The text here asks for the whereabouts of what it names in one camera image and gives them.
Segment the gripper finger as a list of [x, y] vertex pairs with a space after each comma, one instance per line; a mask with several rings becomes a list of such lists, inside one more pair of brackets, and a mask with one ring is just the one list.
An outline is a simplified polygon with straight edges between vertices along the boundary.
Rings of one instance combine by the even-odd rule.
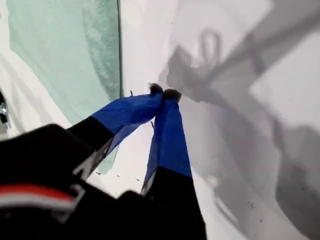
[[175, 89], [163, 93], [141, 192], [156, 207], [156, 229], [164, 239], [205, 240], [206, 225], [194, 187], [180, 99]]
[[77, 164], [74, 175], [87, 179], [126, 137], [156, 116], [163, 104], [164, 90], [156, 83], [149, 89], [149, 94], [116, 99], [67, 129], [93, 149], [85, 161]]

